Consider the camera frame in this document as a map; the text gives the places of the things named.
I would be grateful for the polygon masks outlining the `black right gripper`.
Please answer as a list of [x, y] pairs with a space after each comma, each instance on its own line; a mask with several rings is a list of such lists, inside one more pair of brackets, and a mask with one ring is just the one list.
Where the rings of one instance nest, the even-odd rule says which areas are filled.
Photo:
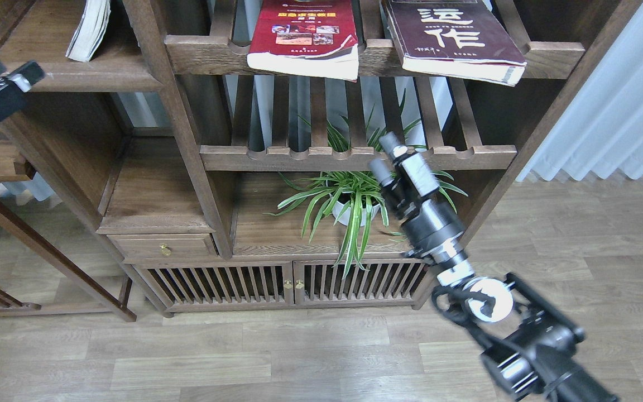
[[420, 154], [408, 154], [394, 132], [378, 139], [395, 174], [383, 160], [374, 159], [368, 167], [381, 187], [386, 208], [401, 222], [412, 249], [410, 258], [428, 263], [464, 263], [467, 254], [458, 239], [465, 228], [449, 203], [437, 203], [433, 194], [438, 181]]

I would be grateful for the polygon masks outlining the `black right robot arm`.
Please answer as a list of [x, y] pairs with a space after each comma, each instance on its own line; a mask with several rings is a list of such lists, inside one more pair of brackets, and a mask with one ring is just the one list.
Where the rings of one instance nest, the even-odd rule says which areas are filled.
[[505, 279], [477, 276], [460, 243], [465, 228], [446, 201], [434, 199], [439, 181], [422, 155], [393, 133], [378, 141], [392, 168], [380, 159], [370, 170], [386, 206], [437, 279], [431, 303], [483, 348], [493, 382], [514, 400], [529, 394], [548, 401], [618, 401], [573, 360], [584, 330], [513, 273]]

